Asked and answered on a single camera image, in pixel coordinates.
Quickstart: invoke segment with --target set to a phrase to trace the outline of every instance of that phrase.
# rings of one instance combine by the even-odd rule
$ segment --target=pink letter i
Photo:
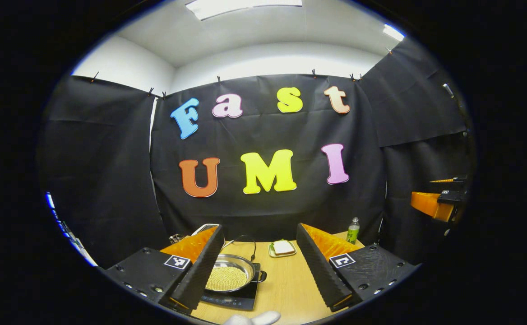
[[[322,151],[328,157],[328,166],[330,168],[330,177],[328,177],[328,184],[334,185],[339,183],[346,183],[350,177],[344,171],[344,163],[342,162],[342,144],[327,144],[322,147]]]

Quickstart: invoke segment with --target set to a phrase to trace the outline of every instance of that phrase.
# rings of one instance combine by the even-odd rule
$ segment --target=black curtain
[[[346,93],[347,114],[332,109],[324,94],[331,86]],[[297,87],[301,111],[281,113],[276,93]],[[214,117],[212,108],[223,94],[241,96],[243,114]],[[198,130],[180,138],[170,114],[190,98],[199,104]],[[329,185],[328,161],[321,148],[343,144],[342,160],[350,179]],[[291,169],[297,189],[244,194],[245,153],[259,153],[269,164],[277,150],[292,150]],[[205,186],[203,159],[217,157],[218,188],[206,198],[188,195],[182,187],[182,160],[197,160],[197,185]],[[353,217],[360,222],[359,238],[374,242],[383,213],[383,155],[377,146],[371,110],[358,82],[347,78],[302,74],[254,76],[190,88],[157,104],[152,130],[152,173],[157,202],[169,234],[189,234],[204,223],[224,226],[226,239],[241,234],[257,241],[295,239],[303,222],[334,233],[346,231]]]
[[[144,246],[169,245],[149,171],[154,99],[72,76],[60,82],[45,109],[38,150],[42,187],[103,268]]]
[[[437,193],[429,181],[469,175],[472,170],[466,114],[445,83],[458,93],[446,70],[408,37],[361,81],[387,175],[380,244],[414,264],[438,247],[448,224],[413,208],[412,191]]]

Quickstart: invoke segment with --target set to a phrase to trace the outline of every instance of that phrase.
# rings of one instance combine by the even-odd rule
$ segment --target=plastic bottle
[[[360,224],[358,224],[358,218],[354,217],[352,223],[348,226],[348,236],[346,237],[346,241],[355,244],[356,239],[358,239],[359,231]]]

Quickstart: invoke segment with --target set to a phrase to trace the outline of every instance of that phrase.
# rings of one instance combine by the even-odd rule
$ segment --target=bottle label
[[[356,243],[356,239],[358,239],[358,233],[359,229],[355,230],[348,230],[348,236],[346,237],[346,241],[349,243]]]

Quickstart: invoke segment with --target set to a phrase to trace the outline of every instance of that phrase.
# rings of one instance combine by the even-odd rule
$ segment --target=pan handle
[[[268,277],[268,274],[265,271],[260,271],[259,273],[261,274],[259,280],[252,281],[252,282],[256,282],[256,283],[263,282]]]

